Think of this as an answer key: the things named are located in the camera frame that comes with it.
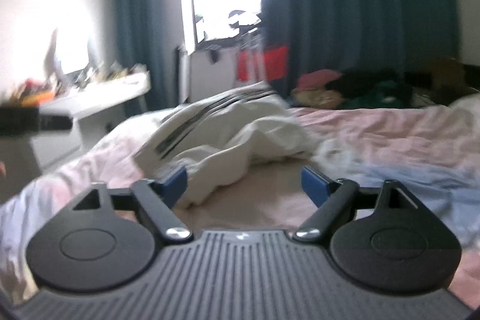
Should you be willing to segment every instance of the bed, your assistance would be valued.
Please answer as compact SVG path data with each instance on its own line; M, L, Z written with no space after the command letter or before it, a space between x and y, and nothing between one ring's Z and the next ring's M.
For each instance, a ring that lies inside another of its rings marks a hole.
M91 182L126 187L149 176L142 165L142 151L148 157L146 145L184 108L125 121L83 157L33 181L0 207L0 282L15 303L36 291L24 253L31 236ZM251 128L255 121L248 117L252 113L242 112L234 118L235 126ZM459 238L464 252L450 289L469 306L480 305L480 95L450 107L351 111L281 107L265 115L284 116L292 127L287 133L301 136L287 138L289 153L261 159L261 153L251 153L247 169L212 183L211 191L200 199L180 203L175 212L191 229L197 233L219 227L292 231L316 209L300 186L305 164L315 164L331 178L353 179L362 186L398 179ZM302 132L313 140L309 147L302 146ZM255 164L250 165L252 158ZM198 168L198 162L192 167ZM122 216L133 218L128 212Z

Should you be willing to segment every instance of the white garment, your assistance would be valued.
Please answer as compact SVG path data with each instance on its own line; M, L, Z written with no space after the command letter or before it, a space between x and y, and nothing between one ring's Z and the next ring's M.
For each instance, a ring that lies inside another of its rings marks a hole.
M146 176L172 162L189 183L177 206L202 203L217 186L242 178L251 162L305 157L316 143L268 84L236 88L173 114L135 154Z

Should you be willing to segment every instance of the pink pillow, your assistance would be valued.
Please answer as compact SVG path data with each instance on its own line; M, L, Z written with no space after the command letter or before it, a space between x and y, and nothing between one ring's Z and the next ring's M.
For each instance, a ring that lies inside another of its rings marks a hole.
M337 80L341 76L342 74L340 72L336 72L331 69L321 69L320 71L315 71L311 74L302 75L298 80L297 89L299 91L303 91L312 87L322 88L328 82Z

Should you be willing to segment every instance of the light blue cloth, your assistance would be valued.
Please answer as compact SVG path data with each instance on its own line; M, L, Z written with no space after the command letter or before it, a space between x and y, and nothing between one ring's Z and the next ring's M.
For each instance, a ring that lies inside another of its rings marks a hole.
M433 165L365 165L350 177L364 187L380 187L386 179L402 182L457 236L464 248L480 243L480 175Z

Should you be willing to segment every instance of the red cloth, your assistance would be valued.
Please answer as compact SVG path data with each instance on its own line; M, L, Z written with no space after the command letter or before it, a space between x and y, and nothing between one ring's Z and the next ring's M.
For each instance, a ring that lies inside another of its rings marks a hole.
M331 69L322 69L320 71L312 72L311 74L305 74L298 80L297 89L299 91L308 90L310 88L324 87L328 82L337 80L342 76L340 72L333 71Z
M285 77L287 74L286 63L288 55L289 49L286 46L266 51L263 54L267 80L276 80ZM259 79L258 63L254 62L254 65L257 74L256 79ZM247 82L249 80L248 76L247 54L246 52L240 52L237 62L237 78L242 82Z

